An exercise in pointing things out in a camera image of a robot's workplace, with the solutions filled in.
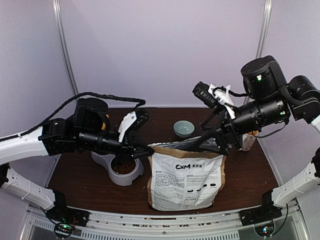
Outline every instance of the white wall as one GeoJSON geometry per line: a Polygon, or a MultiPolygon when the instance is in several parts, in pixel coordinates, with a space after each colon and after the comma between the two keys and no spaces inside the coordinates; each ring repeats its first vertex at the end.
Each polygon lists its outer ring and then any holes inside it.
{"type": "MultiPolygon", "coordinates": [[[[305,75],[320,89],[320,1],[276,0],[264,55],[273,55],[287,81],[305,75]]],[[[278,128],[269,127],[265,133],[278,128]]],[[[320,136],[303,120],[264,140],[282,182],[298,174],[320,147],[320,136]]],[[[320,188],[298,198],[313,240],[320,236],[320,188]]]]}
{"type": "Polygon", "coordinates": [[[60,5],[79,91],[143,98],[154,107],[205,107],[192,94],[198,81],[243,92],[240,69],[256,55],[264,9],[263,0],[60,5]]]}
{"type": "MultiPolygon", "coordinates": [[[[27,130],[72,96],[51,0],[0,1],[0,137],[27,130]]],[[[60,116],[67,117],[75,105],[60,116]]],[[[11,164],[44,186],[54,157],[11,164]]],[[[28,203],[0,190],[0,239],[15,240],[28,203]]]]}

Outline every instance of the bag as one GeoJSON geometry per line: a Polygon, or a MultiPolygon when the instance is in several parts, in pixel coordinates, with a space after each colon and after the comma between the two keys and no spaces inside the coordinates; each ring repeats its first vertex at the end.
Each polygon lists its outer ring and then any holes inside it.
{"type": "Polygon", "coordinates": [[[148,202],[159,211],[204,209],[225,185],[226,156],[153,145],[148,202]]]}

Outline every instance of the robotic arm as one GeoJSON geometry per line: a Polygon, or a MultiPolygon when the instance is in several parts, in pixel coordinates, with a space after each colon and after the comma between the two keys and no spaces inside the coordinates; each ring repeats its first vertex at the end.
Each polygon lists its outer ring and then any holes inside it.
{"type": "MultiPolygon", "coordinates": [[[[261,132],[263,127],[271,124],[287,125],[291,114],[296,121],[304,119],[320,133],[320,91],[307,77],[299,75],[287,83],[278,62],[272,56],[247,63],[241,69],[241,74],[246,94],[229,92],[236,97],[247,95],[253,101],[240,107],[230,104],[224,87],[212,89],[202,82],[195,86],[194,95],[213,109],[212,115],[200,125],[206,132],[194,145],[199,151],[229,155],[230,146],[242,148],[243,134],[261,132]],[[226,106],[232,108],[234,116],[228,113],[226,106]],[[216,115],[217,124],[207,126],[216,115]],[[213,140],[216,145],[208,144],[212,143],[209,140],[213,140]]],[[[318,184],[320,148],[302,172],[284,185],[266,192],[262,196],[262,206],[241,211],[242,225],[257,224],[281,217],[281,209],[288,202],[318,184]]]]}
{"type": "Polygon", "coordinates": [[[143,108],[128,113],[117,131],[110,131],[107,110],[107,103],[101,99],[80,98],[69,118],[48,120],[28,134],[23,132],[0,139],[0,188],[40,206],[49,219],[85,226],[88,212],[68,208],[63,193],[36,185],[18,174],[9,163],[27,157],[89,150],[100,155],[114,154],[118,161],[115,164],[121,165],[153,154],[152,148],[133,133],[149,119],[143,108]]]}

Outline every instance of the kibble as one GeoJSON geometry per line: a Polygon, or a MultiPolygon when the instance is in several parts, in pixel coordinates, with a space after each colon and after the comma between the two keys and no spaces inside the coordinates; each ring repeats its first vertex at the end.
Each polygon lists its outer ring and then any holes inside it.
{"type": "Polygon", "coordinates": [[[112,169],[118,174],[129,174],[136,168],[136,162],[134,160],[126,161],[120,165],[114,166],[112,169]]]}

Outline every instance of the dark wooden table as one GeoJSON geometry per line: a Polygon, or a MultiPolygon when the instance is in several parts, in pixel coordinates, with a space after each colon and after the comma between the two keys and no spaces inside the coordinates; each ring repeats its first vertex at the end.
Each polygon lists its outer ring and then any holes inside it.
{"type": "MultiPolygon", "coordinates": [[[[138,135],[146,143],[179,140],[173,131],[178,120],[188,120],[195,125],[194,136],[200,135],[199,124],[210,113],[208,108],[147,108],[149,121],[138,135]]],[[[129,112],[125,108],[109,110],[112,125],[129,112]]],[[[63,154],[57,164],[49,187],[66,196],[69,206],[122,214],[169,215],[211,213],[253,207],[261,204],[262,194],[278,186],[270,165],[255,141],[249,152],[233,149],[225,161],[225,186],[206,209],[161,212],[149,207],[147,182],[151,169],[146,158],[141,159],[144,174],[131,186],[114,184],[107,170],[91,159],[90,152],[63,154]]]]}

